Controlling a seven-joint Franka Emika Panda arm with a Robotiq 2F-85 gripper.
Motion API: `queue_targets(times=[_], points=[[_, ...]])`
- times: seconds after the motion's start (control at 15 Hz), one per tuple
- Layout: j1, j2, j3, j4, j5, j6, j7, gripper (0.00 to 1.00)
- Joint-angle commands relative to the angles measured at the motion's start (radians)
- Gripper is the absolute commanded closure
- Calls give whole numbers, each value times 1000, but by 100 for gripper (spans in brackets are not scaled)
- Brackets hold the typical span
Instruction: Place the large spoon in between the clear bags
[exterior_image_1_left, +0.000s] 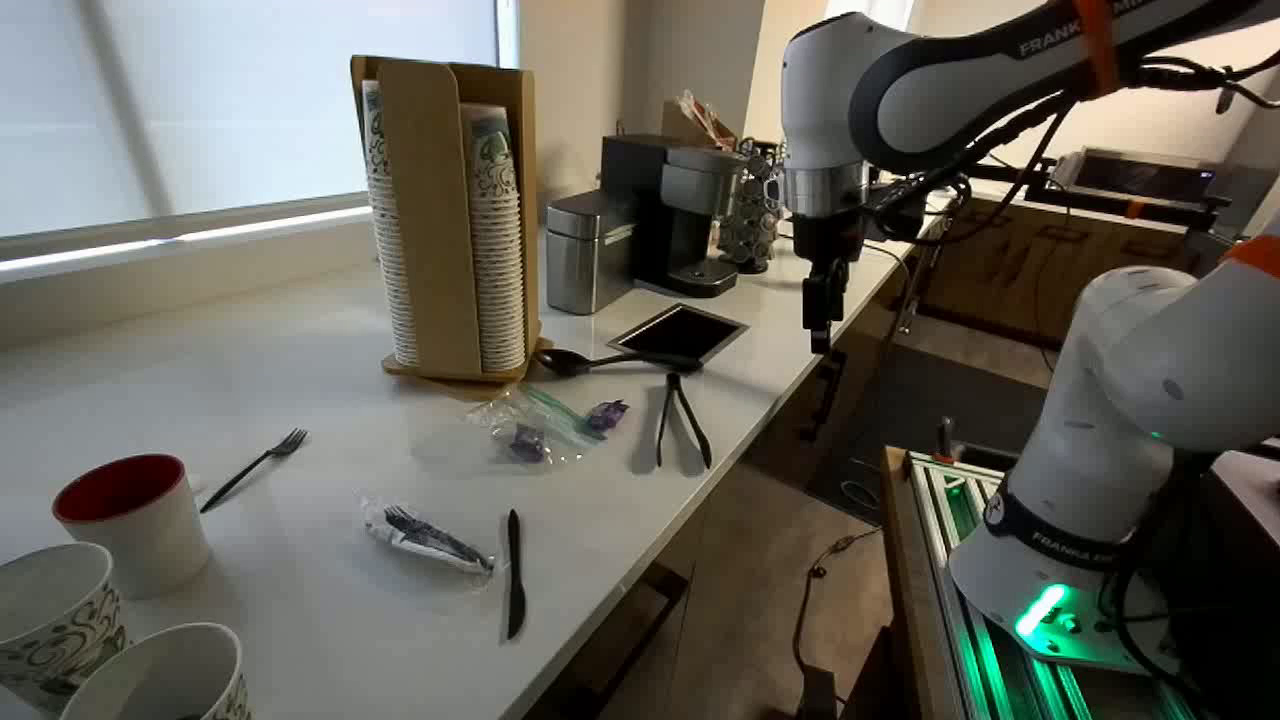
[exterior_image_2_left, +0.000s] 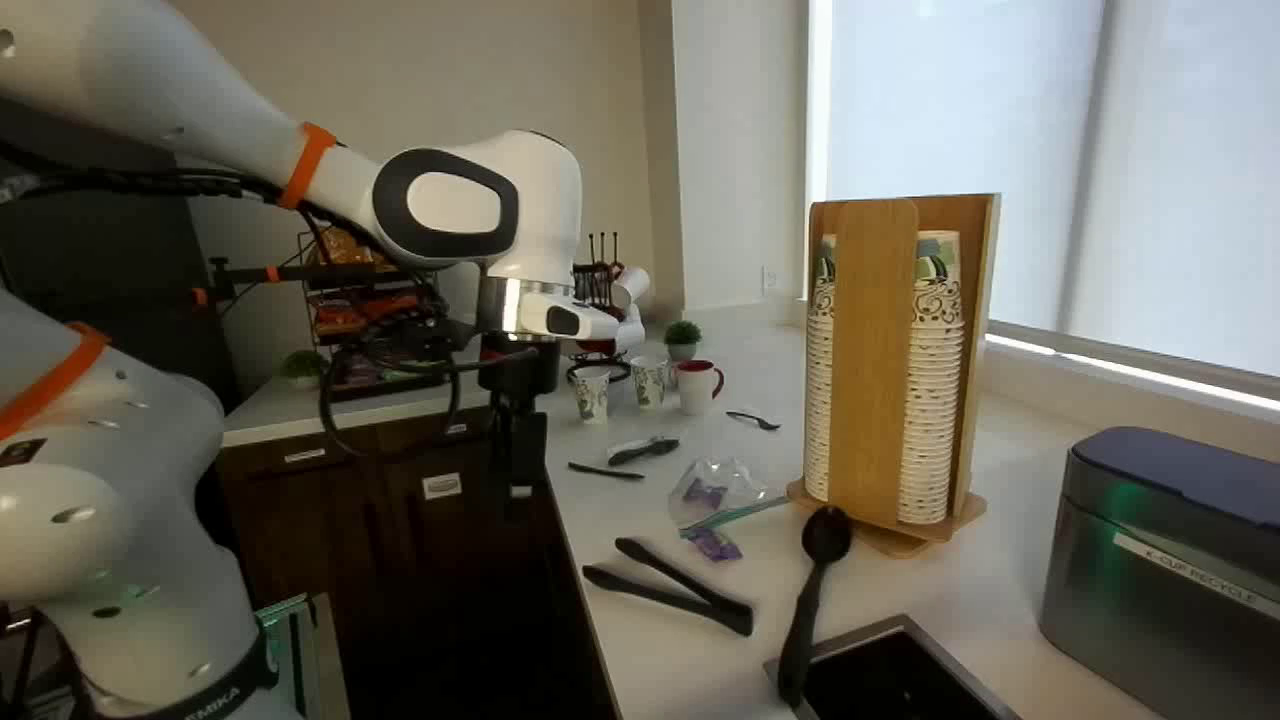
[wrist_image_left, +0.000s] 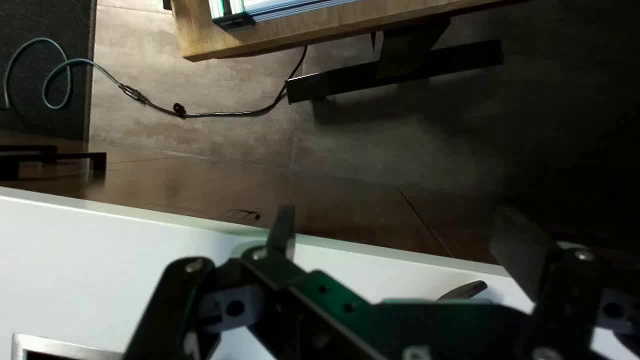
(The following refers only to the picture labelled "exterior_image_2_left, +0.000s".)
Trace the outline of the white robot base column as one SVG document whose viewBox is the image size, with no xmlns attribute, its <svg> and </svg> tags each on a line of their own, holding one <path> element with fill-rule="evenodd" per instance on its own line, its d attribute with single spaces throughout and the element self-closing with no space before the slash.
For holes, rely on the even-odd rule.
<svg viewBox="0 0 1280 720">
<path fill-rule="evenodd" d="M 0 294 L 0 598 L 107 720 L 286 720 L 239 564 L 196 522 L 225 409 Z"/>
</svg>

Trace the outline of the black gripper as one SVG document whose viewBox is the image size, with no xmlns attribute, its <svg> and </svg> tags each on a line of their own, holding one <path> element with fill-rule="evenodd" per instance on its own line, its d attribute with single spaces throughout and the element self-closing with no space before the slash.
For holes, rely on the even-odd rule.
<svg viewBox="0 0 1280 720">
<path fill-rule="evenodd" d="M 550 339 L 511 339 L 488 334 L 481 339 L 481 384 L 488 392 L 545 396 L 556 388 L 561 348 Z"/>
</svg>

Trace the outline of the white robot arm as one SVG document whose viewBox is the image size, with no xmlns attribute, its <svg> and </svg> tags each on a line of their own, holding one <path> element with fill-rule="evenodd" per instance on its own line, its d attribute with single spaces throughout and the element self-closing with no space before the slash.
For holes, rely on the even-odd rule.
<svg viewBox="0 0 1280 720">
<path fill-rule="evenodd" d="M 545 133 L 369 162 L 285 118 L 167 0 L 0 0 L 0 32 L 16 105 L 263 180 L 285 208 L 333 214 L 407 268 L 476 259 L 499 284 L 496 335 L 597 327 L 572 298 L 579 162 Z"/>
</svg>

